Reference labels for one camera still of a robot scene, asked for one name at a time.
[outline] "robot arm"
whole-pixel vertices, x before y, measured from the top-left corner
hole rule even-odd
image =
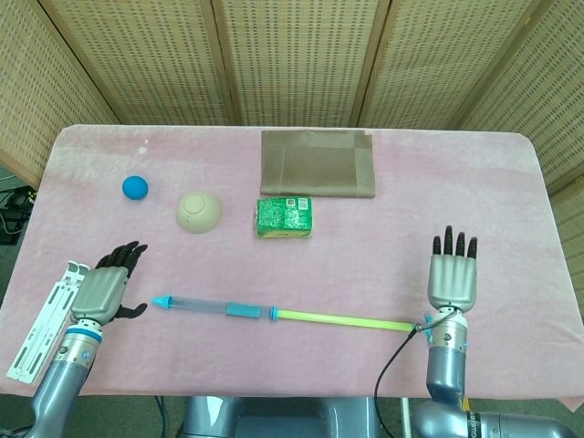
[[[71,309],[68,327],[33,398],[35,424],[26,438],[61,438],[65,423],[98,352],[101,327],[114,318],[136,318],[146,309],[120,303],[126,284],[146,245],[132,242],[103,257],[83,281]]]
[[[460,233],[453,255],[450,226],[443,254],[440,237],[434,238],[428,299],[438,310],[433,320],[442,322],[430,336],[426,387],[432,401],[416,410],[414,429],[422,438],[576,438],[549,418],[462,410],[467,329],[463,313],[476,301],[476,245],[471,239],[464,256],[464,233]]]

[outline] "clear plastic tube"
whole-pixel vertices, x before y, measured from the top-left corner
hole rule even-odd
[[[168,295],[164,297],[155,297],[152,299],[152,303],[161,308],[178,308],[182,310],[190,310],[192,312],[214,313],[245,318],[270,319],[272,311],[270,306],[213,301],[200,298],[173,297]]]

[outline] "yellow-green tube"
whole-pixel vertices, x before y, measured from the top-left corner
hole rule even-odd
[[[368,329],[383,329],[396,331],[412,331],[413,324],[407,322],[382,321],[380,319],[366,319],[353,317],[338,317],[319,313],[296,312],[294,310],[277,310],[278,319],[294,319],[296,321],[321,322],[324,324],[338,324],[341,326],[364,327]]]

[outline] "beige bowl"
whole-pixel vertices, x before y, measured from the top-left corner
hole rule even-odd
[[[212,194],[188,192],[176,208],[176,222],[189,233],[202,235],[219,224],[222,214],[221,204]]]

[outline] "white label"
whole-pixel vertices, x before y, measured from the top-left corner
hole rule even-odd
[[[308,209],[308,198],[298,198],[298,210]]]

